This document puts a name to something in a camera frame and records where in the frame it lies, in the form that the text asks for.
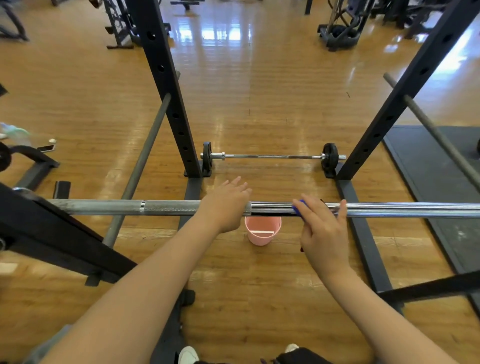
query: forearm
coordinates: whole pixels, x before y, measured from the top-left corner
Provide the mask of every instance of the forearm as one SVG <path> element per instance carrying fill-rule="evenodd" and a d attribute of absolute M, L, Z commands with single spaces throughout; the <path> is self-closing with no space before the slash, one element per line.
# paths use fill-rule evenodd
<path fill-rule="evenodd" d="M 385 364 L 456 363 L 375 294 L 352 269 L 323 281 Z"/>
<path fill-rule="evenodd" d="M 216 235 L 211 224 L 191 218 L 96 302 L 42 364 L 148 362 L 178 295 Z"/>

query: person's right arm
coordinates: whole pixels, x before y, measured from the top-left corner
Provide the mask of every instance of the person's right arm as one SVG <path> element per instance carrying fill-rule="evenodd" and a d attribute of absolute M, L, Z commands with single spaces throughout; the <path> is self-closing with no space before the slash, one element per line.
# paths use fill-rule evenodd
<path fill-rule="evenodd" d="M 318 277 L 385 364 L 457 363 L 374 293 L 348 264 L 347 204 L 336 218 L 316 197 L 293 200 L 305 225 L 302 248 Z"/>

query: bucket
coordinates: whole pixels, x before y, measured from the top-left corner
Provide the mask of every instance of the bucket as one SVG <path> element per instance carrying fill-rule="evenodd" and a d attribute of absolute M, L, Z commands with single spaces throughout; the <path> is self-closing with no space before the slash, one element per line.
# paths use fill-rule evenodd
<path fill-rule="evenodd" d="M 282 227 L 280 216 L 247 216 L 247 236 L 255 245 L 267 245 Z"/>

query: person's left arm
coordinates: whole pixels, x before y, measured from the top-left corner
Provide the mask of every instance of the person's left arm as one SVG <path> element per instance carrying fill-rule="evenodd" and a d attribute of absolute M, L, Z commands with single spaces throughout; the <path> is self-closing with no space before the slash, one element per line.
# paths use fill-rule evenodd
<path fill-rule="evenodd" d="M 120 279 L 42 364 L 147 363 L 193 269 L 215 237 L 237 229 L 251 189 L 226 181 L 177 234 Z"/>

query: hand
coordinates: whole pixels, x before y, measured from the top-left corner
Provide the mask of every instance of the hand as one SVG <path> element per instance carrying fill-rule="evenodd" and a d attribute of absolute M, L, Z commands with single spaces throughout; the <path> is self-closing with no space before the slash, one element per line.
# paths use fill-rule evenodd
<path fill-rule="evenodd" d="M 302 194 L 306 204 L 293 200 L 305 224 L 300 243 L 321 280 L 348 271 L 347 202 L 340 202 L 338 217 L 317 197 Z"/>
<path fill-rule="evenodd" d="M 252 189 L 247 183 L 238 185 L 241 177 L 232 182 L 225 181 L 210 191 L 201 201 L 197 215 L 205 216 L 213 224 L 217 233 L 238 229 L 245 206 L 250 200 Z"/>

